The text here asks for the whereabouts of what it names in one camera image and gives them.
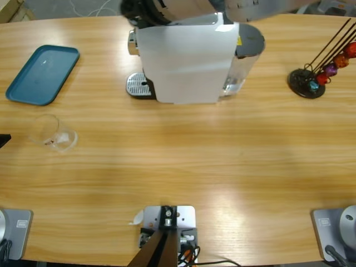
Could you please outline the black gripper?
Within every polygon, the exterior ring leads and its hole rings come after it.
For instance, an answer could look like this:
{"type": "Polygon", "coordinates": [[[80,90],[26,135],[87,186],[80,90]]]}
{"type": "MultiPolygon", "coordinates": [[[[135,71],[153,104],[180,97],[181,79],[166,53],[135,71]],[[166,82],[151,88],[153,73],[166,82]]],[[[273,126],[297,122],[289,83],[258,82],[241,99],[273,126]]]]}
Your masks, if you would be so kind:
{"type": "Polygon", "coordinates": [[[138,28],[166,26],[171,23],[159,12],[153,1],[124,0],[120,4],[120,12],[138,28]]]}

